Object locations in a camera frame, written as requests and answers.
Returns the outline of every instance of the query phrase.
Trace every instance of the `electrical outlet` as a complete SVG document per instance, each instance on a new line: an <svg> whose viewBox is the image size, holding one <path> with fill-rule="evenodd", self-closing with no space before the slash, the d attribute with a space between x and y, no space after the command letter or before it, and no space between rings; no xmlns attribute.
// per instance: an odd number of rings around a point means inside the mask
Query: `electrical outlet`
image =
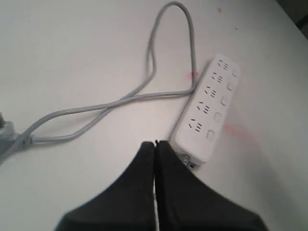
<svg viewBox="0 0 308 231"><path fill-rule="evenodd" d="M178 154L189 155L193 165L201 165L210 159L239 76L239 66L217 54L184 109L170 144Z"/></svg>

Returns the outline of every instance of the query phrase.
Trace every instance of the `power strip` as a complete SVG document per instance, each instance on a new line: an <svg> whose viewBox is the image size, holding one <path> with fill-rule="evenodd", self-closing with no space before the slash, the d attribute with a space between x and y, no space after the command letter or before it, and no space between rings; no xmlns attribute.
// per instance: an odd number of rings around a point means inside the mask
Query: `power strip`
<svg viewBox="0 0 308 231"><path fill-rule="evenodd" d="M182 162L194 168L209 161L221 134L241 71L216 54L184 109L170 138Z"/></svg>

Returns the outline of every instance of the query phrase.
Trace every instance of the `white power strip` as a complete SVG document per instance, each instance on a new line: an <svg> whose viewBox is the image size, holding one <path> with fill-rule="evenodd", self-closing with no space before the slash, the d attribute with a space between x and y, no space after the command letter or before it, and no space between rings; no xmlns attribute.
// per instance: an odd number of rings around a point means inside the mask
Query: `white power strip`
<svg viewBox="0 0 308 231"><path fill-rule="evenodd" d="M237 64L216 54L188 102L170 144L190 168L207 162L223 129L241 71Z"/></svg>

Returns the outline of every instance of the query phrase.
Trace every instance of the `gray cable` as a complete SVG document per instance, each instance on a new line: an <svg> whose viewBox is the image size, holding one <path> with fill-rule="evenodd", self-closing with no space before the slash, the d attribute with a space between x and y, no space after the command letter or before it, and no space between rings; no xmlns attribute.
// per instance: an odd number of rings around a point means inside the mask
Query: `gray cable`
<svg viewBox="0 0 308 231"><path fill-rule="evenodd" d="M183 12L185 13L185 16L187 18L188 22L188 28L189 28L189 39L190 39L190 48L191 48L191 65L192 65L192 86L188 90L182 90L182 91L172 91L172 92L159 92L159 93L150 93L150 94L143 94L143 95L136 95L140 90L142 90L155 76L156 74L156 58L155 58L155 52L154 52L154 39L156 36L156 31L159 26L161 17L165 10L172 6L176 5L180 7ZM88 123L85 127L80 129L79 131L66 135L66 136L59 136L59 137L32 137L32 142L56 142L56 141L69 141L72 139L75 139L88 131L91 127L93 127L96 123L98 123L104 116L106 116L113 108L124 105L126 103L134 102L134 101L140 101L140 100L146 100L146 99L157 99L157 98L166 98L166 97L177 97L177 96L184 96L193 93L193 91L196 88L197 85L197 74L196 74L196 58L195 58L195 44L194 44L194 31L193 31L193 22L192 18L187 10L187 8L180 2L170 2L167 3L165 6L161 8L159 11L153 29L151 31L150 39L148 42L147 52L146 52L146 68L145 73L146 75L149 73L149 59L152 58L152 72L151 74L145 79L145 81L139 85L135 90L127 94L122 99L112 102L112 103L105 103L105 104L99 104L94 106L87 106L87 107L80 107L80 108L73 108L73 109L65 109L57 112L50 113L43 118L39 119L37 122L35 122L33 125L31 125L25 132L23 132L15 141L15 143L10 147L10 149L3 155L0 156L0 165L3 163L3 161L10 156L15 150L19 148L19 146L26 140L29 140L29 137L31 136L31 133L36 130L38 127L40 127L42 124L46 123L47 121L64 115L70 115L70 114L76 114L76 113L82 113L82 112L89 112L89 111L95 111L95 110L102 110L100 115L98 115L94 120L92 120L90 123Z"/></svg>

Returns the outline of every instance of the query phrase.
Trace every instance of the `white table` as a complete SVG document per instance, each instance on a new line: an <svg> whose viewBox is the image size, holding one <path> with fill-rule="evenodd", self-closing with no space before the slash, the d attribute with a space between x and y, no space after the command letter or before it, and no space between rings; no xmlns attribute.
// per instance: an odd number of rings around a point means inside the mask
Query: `white table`
<svg viewBox="0 0 308 231"><path fill-rule="evenodd" d="M24 131L60 109L114 101L142 80L146 43L167 1L0 3L0 110ZM274 0L183 3L197 67L216 52L242 68L213 159L196 175L259 213L271 231L308 227L308 42ZM189 87L187 23L171 8L156 40L157 77L143 92ZM166 139L187 98L115 109L79 139L36 146L0 167L1 231L52 230L106 189L142 141ZM76 131L97 112L50 121L36 135Z"/></svg>

